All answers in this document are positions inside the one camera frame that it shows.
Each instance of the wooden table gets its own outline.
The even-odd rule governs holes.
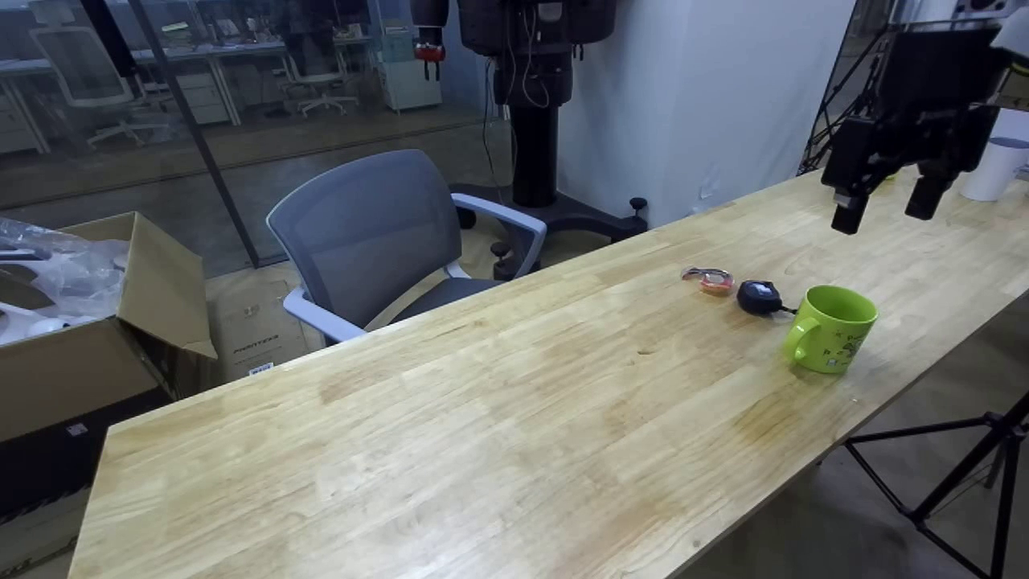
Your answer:
[[[69,576],[667,576],[1029,289],[1021,199],[902,202],[844,238],[790,180],[119,425]],[[880,323],[844,380],[790,372],[786,317],[691,262]]]

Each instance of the tripod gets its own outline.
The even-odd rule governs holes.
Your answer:
[[[1006,534],[1010,534],[1010,513],[1017,499],[1017,476],[1018,476],[1018,449],[1025,438],[1025,414],[1029,414],[1029,392],[1006,412],[1006,414],[984,414],[968,422],[939,422],[921,428],[899,428],[899,431],[878,431],[878,435],[857,435],[844,441],[844,449],[857,458],[857,465],[872,476],[872,483],[891,499],[891,505],[914,521],[920,534],[927,534],[939,551],[946,551],[951,558],[958,558],[963,568],[970,568],[979,579],[1002,579],[1006,564]],[[874,441],[894,441],[894,438],[921,438],[939,431],[963,431],[963,428],[989,428],[960,458],[951,465],[942,483],[915,505],[902,505],[899,495],[872,470],[872,462],[860,455],[857,443]],[[988,488],[994,488],[999,480],[999,505],[996,505],[996,528],[994,528],[994,557],[989,568],[979,568],[970,564],[958,547],[951,547],[946,536],[939,536],[930,528],[930,513],[994,452],[994,465],[988,476]]]

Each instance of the chair armrest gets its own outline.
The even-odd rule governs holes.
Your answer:
[[[531,233],[531,244],[528,244],[523,261],[518,262],[515,276],[523,276],[523,274],[535,270],[535,262],[541,261],[544,240],[545,240],[545,223],[544,217],[535,217],[528,211],[518,211],[510,205],[501,205],[501,202],[491,202],[491,199],[483,199],[483,197],[468,197],[468,194],[450,194],[450,199],[458,209],[483,211],[483,216],[501,217],[501,223],[507,223],[515,229],[523,229]]]
[[[305,298],[300,285],[282,298],[282,309],[291,317],[310,323],[316,330],[328,335],[337,343],[366,335],[363,329],[349,323],[346,317],[339,317],[339,316],[322,309],[318,301]]]

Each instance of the white wall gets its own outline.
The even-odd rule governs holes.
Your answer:
[[[563,106],[560,185],[651,226],[795,178],[853,0],[622,0]]]

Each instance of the gray chair backrest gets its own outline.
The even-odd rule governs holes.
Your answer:
[[[31,30],[31,41],[52,60],[69,106],[93,109],[131,102],[131,86],[123,81],[91,26]]]
[[[305,295],[353,323],[458,257],[450,189],[421,152],[326,170],[278,199],[265,229],[295,262]]]

